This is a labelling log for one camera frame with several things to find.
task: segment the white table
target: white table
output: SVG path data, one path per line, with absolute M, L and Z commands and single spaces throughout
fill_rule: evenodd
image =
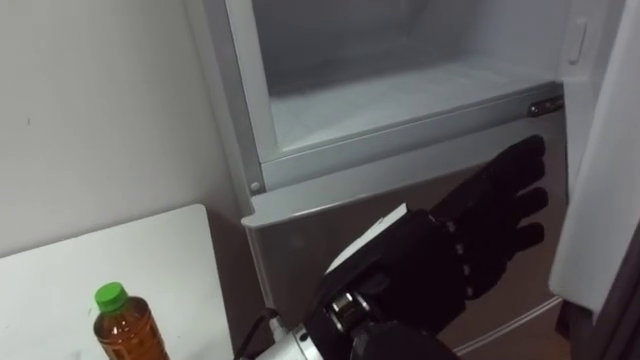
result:
M 0 359 L 105 359 L 93 294 L 109 281 L 149 302 L 173 360 L 232 359 L 201 205 L 0 259 Z

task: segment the black glove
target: black glove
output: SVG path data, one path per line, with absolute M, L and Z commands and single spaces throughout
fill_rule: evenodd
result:
M 491 290 L 513 256 L 544 240 L 540 223 L 520 222 L 548 204 L 547 192 L 523 192 L 544 174 L 544 140 L 531 136 L 510 146 L 449 193 L 431 215 L 453 233 L 465 268 L 467 298 Z

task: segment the refrigerator door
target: refrigerator door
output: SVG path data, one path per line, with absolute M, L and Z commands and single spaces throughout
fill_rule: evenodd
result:
M 640 2 L 630 0 L 595 106 L 550 279 L 556 294 L 596 317 L 640 219 L 639 36 Z
M 473 302 L 443 334 L 463 346 L 544 304 L 548 276 L 566 208 L 566 153 L 562 112 L 523 119 L 436 146 L 365 164 L 253 197 L 243 219 L 266 303 L 288 326 L 301 319 L 334 258 L 380 217 L 402 203 L 430 208 L 474 167 L 529 135 L 545 137 L 550 206 L 543 245 L 516 257 L 495 291 Z

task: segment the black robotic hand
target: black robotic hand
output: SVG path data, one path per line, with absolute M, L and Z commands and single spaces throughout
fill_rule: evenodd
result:
M 526 190 L 545 174 L 544 153 L 541 136 L 510 146 L 431 210 L 454 235 L 468 299 L 491 290 L 516 253 L 544 240 L 540 223 L 520 224 L 548 204 L 543 188 Z
M 541 224 L 520 224 L 547 205 L 544 189 L 527 190 L 545 174 L 544 153 L 540 136 L 510 146 L 433 209 L 407 212 L 325 274 L 304 321 L 322 356 L 369 359 L 370 340 L 397 329 L 435 341 L 466 300 L 491 290 L 516 253 L 544 239 Z

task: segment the cable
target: cable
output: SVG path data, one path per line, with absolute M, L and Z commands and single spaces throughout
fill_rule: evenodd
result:
M 258 329 L 260 329 L 260 325 L 262 325 L 262 323 L 265 322 L 265 320 L 268 321 L 278 316 L 280 315 L 275 309 L 265 308 L 262 311 L 262 314 L 260 314 L 260 316 L 258 316 L 256 321 L 253 322 L 253 325 L 251 325 L 249 332 L 244 337 L 244 340 L 242 340 L 240 347 L 236 351 L 236 354 L 234 355 L 233 360 L 240 360 L 240 358 L 242 358 L 245 355 L 247 348 L 251 344 L 251 340 L 253 340 L 254 336 L 258 332 Z

